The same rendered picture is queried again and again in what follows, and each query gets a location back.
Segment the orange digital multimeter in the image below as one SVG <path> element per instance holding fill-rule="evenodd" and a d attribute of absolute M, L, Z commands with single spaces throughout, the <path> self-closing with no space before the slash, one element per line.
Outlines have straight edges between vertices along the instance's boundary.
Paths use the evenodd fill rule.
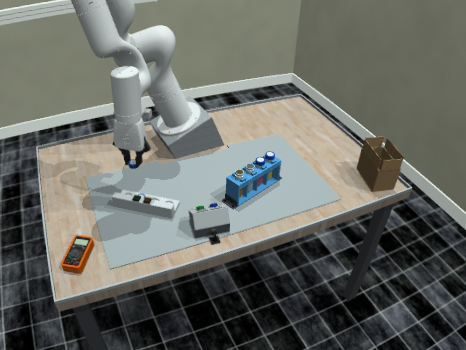
<path fill-rule="evenodd" d="M 76 235 L 61 262 L 63 270 L 82 273 L 93 247 L 92 237 Z"/>

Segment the small open brown cardboard box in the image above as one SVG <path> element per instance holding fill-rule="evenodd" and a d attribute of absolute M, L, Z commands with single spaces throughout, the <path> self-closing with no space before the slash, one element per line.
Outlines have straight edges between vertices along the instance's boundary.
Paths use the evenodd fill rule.
<path fill-rule="evenodd" d="M 356 168 L 372 192 L 395 188 L 404 158 L 388 138 L 382 147 L 383 140 L 366 137 Z"/>

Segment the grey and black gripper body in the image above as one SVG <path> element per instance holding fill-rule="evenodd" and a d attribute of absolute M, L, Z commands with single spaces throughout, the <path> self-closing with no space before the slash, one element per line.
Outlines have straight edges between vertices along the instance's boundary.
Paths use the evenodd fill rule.
<path fill-rule="evenodd" d="M 114 144 L 120 149 L 142 151 L 144 148 L 144 138 L 147 141 L 145 125 L 142 118 L 129 124 L 114 120 L 114 132 Z"/>

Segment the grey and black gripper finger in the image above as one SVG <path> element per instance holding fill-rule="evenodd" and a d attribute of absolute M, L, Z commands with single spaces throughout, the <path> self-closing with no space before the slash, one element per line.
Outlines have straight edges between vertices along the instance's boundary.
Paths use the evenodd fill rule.
<path fill-rule="evenodd" d="M 144 154 L 145 152 L 150 151 L 150 149 L 151 149 L 150 145 L 148 144 L 148 142 L 146 141 L 145 138 L 144 138 L 144 147 L 145 148 L 142 151 L 136 152 L 136 157 L 135 157 L 136 167 L 139 167 L 140 164 L 142 164 L 142 154 Z"/>
<path fill-rule="evenodd" d="M 119 149 L 119 150 L 121 151 L 122 155 L 124 156 L 125 165 L 128 165 L 128 162 L 131 160 L 130 151 L 129 150 L 124 150 L 124 149 Z"/>

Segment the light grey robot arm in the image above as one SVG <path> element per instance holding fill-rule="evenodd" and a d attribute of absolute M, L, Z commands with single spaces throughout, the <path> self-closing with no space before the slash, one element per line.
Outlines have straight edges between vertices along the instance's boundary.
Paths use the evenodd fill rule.
<path fill-rule="evenodd" d="M 99 58 L 113 56 L 119 66 L 110 73 L 116 121 L 150 119 L 152 109 L 141 111 L 141 97 L 147 91 L 161 115 L 157 127 L 162 134 L 174 136 L 191 129 L 201 110 L 197 104 L 187 103 L 172 72 L 173 32 L 160 25 L 129 34 L 135 17 L 132 0 L 71 2 L 94 54 Z M 146 64 L 153 61 L 148 69 Z"/>

